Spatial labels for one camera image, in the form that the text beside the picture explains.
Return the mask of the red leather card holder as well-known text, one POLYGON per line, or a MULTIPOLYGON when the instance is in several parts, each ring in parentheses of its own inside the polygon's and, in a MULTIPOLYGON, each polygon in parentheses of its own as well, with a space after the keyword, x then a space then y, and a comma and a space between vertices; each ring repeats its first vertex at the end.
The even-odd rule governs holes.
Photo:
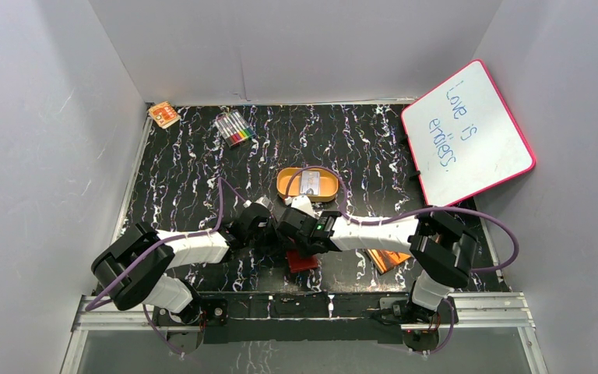
POLYGON ((302 257, 296 250, 286 252, 287 262, 291 273, 300 273, 306 270, 313 270, 319 267, 316 256, 302 257))

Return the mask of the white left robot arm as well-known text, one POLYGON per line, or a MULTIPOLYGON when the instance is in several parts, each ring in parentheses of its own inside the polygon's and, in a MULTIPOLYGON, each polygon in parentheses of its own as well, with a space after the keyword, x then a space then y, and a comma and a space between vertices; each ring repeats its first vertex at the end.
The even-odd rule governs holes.
POLYGON ((247 201, 237 218, 210 233, 162 231, 146 222, 135 224, 93 261, 91 271, 117 309, 152 305, 180 323, 192 324, 201 315, 201 298, 185 280, 167 276, 167 270, 225 263, 244 248, 274 246, 272 207, 265 196, 247 201))

